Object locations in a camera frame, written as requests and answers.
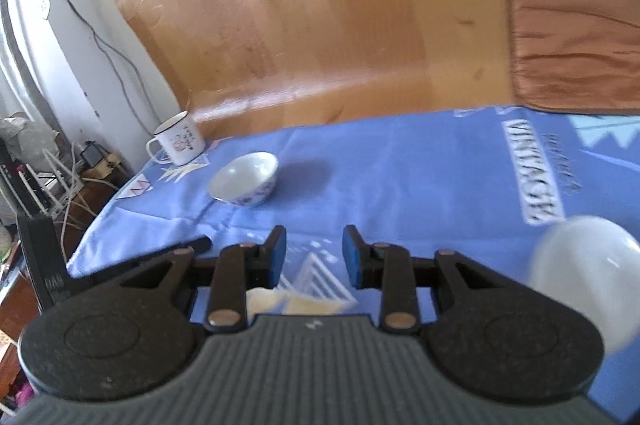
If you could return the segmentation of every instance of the mug handle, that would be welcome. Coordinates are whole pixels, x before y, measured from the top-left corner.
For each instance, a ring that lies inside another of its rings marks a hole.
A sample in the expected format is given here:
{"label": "mug handle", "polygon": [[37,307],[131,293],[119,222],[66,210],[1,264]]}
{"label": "mug handle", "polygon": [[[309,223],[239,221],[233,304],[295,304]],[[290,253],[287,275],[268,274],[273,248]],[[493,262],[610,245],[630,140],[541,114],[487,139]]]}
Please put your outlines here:
{"label": "mug handle", "polygon": [[149,157],[150,157],[153,161],[155,161],[156,163],[159,163],[159,164],[161,164],[161,165],[166,165],[166,164],[168,164],[168,163],[171,163],[171,158],[166,159],[166,160],[159,160],[159,159],[157,159],[157,158],[156,158],[156,155],[155,155],[155,154],[153,154],[153,153],[151,152],[150,147],[151,147],[151,144],[152,144],[154,141],[158,141],[158,138],[151,138],[148,142],[146,142],[146,153],[147,153],[147,154],[149,154]]}

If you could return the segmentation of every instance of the black cable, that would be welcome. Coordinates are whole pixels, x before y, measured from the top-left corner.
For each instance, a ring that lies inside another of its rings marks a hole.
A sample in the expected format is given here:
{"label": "black cable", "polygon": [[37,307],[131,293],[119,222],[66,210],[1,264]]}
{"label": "black cable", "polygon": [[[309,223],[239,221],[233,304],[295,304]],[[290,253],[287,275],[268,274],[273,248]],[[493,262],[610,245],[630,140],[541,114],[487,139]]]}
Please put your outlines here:
{"label": "black cable", "polygon": [[140,87],[142,88],[142,91],[143,91],[143,93],[145,95],[146,102],[148,103],[149,108],[151,108],[151,112],[154,114],[154,116],[156,117],[156,121],[159,124],[160,123],[160,117],[158,116],[158,113],[156,112],[156,110],[155,110],[155,108],[153,106],[153,103],[152,103],[151,99],[149,98],[149,94],[148,94],[148,92],[146,90],[145,83],[143,82],[142,76],[140,75],[140,70],[131,61],[131,59],[128,56],[124,55],[121,51],[119,51],[118,49],[113,47],[110,43],[108,43],[106,40],[104,40],[98,34],[98,32],[95,30],[95,28],[91,25],[91,23],[87,19],[85,19],[82,16],[82,14],[78,11],[78,9],[73,4],[73,2],[71,2],[71,0],[66,0],[66,2],[68,3],[69,7],[71,8],[71,11],[80,19],[82,24],[84,24],[85,26],[87,26],[91,30],[91,33],[92,33],[92,36],[94,38],[94,42],[95,42],[96,47],[98,47],[100,52],[107,58],[107,60],[109,61],[110,66],[111,66],[111,69],[113,69],[114,74],[116,75],[118,81],[120,82],[120,88],[122,89],[122,93],[124,95],[125,100],[127,101],[127,105],[129,106],[129,109],[130,109],[131,113],[133,114],[133,116],[136,118],[136,120],[140,124],[140,127],[142,127],[142,129],[144,129],[144,131],[149,136],[152,136],[152,132],[149,131],[148,128],[146,128],[146,125],[140,119],[140,116],[138,116],[138,113],[136,112],[135,108],[133,107],[133,105],[131,103],[131,100],[129,98],[129,94],[127,93],[127,87],[125,86],[124,80],[122,79],[122,76],[118,72],[118,69],[116,68],[115,63],[113,62],[113,59],[111,58],[111,55],[100,44],[102,43],[104,46],[106,46],[108,49],[110,49],[111,51],[116,53],[116,55],[118,55],[120,58],[122,58],[124,61],[126,61],[126,63],[129,64],[129,66],[131,66],[131,69],[133,69],[133,71],[134,71],[134,73],[136,75],[136,78],[137,78],[138,82],[140,83]]}
{"label": "black cable", "polygon": [[640,425],[640,409],[636,412],[625,425]]}

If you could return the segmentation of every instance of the blue tablecloth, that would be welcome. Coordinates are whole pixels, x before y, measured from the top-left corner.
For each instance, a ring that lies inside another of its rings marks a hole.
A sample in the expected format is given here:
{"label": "blue tablecloth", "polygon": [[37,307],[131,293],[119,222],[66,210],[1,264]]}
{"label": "blue tablecloth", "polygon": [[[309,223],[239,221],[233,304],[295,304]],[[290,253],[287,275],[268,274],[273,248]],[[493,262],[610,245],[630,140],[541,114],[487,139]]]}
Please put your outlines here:
{"label": "blue tablecloth", "polygon": [[[83,275],[203,234],[215,255],[284,225],[284,291],[376,319],[380,294],[356,292],[347,280],[345,225],[357,225],[368,242],[396,243],[416,256],[456,249],[526,281],[534,246],[565,217],[599,215],[640,237],[638,132],[638,116],[497,106],[231,138],[183,167],[150,162],[99,214],[68,266]],[[271,198],[253,209],[214,201],[207,194],[212,175],[253,151],[280,160]],[[421,311],[431,320],[426,291]],[[286,302],[269,309],[287,310]],[[640,407],[639,365],[636,338],[606,358],[591,390],[617,419]]]}

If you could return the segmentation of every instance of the brown cushion cover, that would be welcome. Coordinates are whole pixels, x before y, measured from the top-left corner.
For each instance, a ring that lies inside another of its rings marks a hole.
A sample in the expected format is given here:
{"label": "brown cushion cover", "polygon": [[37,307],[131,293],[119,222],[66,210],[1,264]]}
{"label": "brown cushion cover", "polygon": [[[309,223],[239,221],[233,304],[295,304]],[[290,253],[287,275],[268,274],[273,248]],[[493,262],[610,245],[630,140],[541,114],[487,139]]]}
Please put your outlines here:
{"label": "brown cushion cover", "polygon": [[640,0],[511,0],[510,8],[523,103],[640,112]]}

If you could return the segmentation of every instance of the mug rim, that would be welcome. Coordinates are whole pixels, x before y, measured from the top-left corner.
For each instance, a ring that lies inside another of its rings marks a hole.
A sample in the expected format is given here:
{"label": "mug rim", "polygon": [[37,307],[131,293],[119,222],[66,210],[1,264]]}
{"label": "mug rim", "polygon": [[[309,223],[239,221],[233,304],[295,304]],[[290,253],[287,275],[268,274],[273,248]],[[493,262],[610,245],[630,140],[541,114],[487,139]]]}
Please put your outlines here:
{"label": "mug rim", "polygon": [[172,116],[171,118],[169,118],[166,121],[163,121],[158,128],[154,131],[154,136],[159,136],[161,135],[163,132],[168,131],[169,129],[171,129],[172,127],[174,127],[175,125],[179,124],[183,119],[185,119],[187,116],[189,116],[189,111],[182,111],[179,112],[178,114]]}

